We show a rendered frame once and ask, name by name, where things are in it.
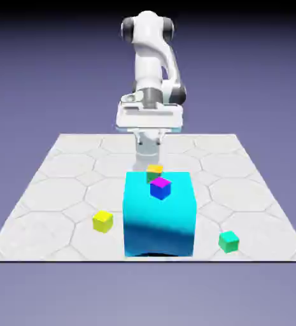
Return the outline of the small purple cube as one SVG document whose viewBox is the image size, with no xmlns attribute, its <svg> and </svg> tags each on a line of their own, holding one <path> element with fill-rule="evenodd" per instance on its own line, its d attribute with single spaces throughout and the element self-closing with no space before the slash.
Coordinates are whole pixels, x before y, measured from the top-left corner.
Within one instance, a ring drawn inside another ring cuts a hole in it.
<svg viewBox="0 0 296 326">
<path fill-rule="evenodd" d="M 150 182 L 150 195 L 163 200 L 171 194 L 171 182 L 162 177 L 155 178 Z"/>
</svg>

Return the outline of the large cyan box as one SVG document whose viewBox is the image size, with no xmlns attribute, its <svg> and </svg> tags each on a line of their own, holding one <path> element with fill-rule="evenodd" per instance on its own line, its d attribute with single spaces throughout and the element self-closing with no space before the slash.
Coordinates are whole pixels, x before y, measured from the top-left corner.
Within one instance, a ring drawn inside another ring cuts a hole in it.
<svg viewBox="0 0 296 326">
<path fill-rule="evenodd" d="M 171 194 L 163 200 L 150 195 L 146 173 L 126 174 L 123 193 L 123 238 L 127 257 L 193 255 L 197 201 L 189 172 L 164 172 Z"/>
</svg>

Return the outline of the small yellow cube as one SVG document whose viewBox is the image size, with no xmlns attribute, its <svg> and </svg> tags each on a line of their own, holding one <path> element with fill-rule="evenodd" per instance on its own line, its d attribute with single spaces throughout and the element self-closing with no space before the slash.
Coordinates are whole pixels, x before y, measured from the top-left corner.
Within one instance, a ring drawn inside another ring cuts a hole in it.
<svg viewBox="0 0 296 326">
<path fill-rule="evenodd" d="M 113 214 L 100 210 L 93 216 L 92 223 L 94 230 L 107 233 L 113 226 Z"/>
</svg>

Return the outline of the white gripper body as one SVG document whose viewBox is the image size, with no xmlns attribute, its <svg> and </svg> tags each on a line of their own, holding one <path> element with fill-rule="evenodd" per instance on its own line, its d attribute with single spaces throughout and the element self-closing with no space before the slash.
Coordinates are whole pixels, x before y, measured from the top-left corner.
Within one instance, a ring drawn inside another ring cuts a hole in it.
<svg viewBox="0 0 296 326">
<path fill-rule="evenodd" d="M 183 108 L 180 105 L 157 103 L 156 108 L 143 108 L 141 102 L 119 102 L 116 127 L 120 130 L 165 129 L 180 131 L 183 127 Z"/>
</svg>

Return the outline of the small orange cube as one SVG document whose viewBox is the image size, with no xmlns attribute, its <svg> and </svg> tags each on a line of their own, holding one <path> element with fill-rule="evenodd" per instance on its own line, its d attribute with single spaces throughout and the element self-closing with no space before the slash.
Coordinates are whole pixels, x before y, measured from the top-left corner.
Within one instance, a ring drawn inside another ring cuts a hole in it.
<svg viewBox="0 0 296 326">
<path fill-rule="evenodd" d="M 146 182 L 150 183 L 154 179 L 161 176 L 163 171 L 163 166 L 158 164 L 150 164 L 146 169 Z"/>
</svg>

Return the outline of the small green cube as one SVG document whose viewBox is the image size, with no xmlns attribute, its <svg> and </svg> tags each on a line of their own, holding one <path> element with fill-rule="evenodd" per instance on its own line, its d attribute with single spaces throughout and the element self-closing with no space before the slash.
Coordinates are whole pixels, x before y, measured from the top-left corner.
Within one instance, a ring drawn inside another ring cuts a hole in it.
<svg viewBox="0 0 296 326">
<path fill-rule="evenodd" d="M 239 238 L 231 230 L 222 232 L 219 235 L 218 245 L 225 253 L 235 252 L 239 249 Z"/>
</svg>

